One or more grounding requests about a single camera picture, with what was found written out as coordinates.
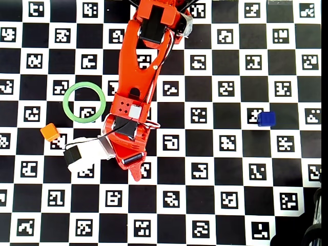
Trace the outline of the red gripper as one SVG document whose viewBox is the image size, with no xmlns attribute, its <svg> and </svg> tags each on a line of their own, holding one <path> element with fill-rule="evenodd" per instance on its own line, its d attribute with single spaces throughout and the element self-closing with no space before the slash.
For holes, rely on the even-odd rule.
<svg viewBox="0 0 328 246">
<path fill-rule="evenodd" d="M 141 165 L 147 156 L 145 150 L 150 128 L 134 120 L 109 114 L 105 120 L 104 134 L 111 131 L 113 132 L 107 138 L 118 156 L 119 166 L 123 170 L 129 170 L 135 181 L 140 181 Z"/>
</svg>

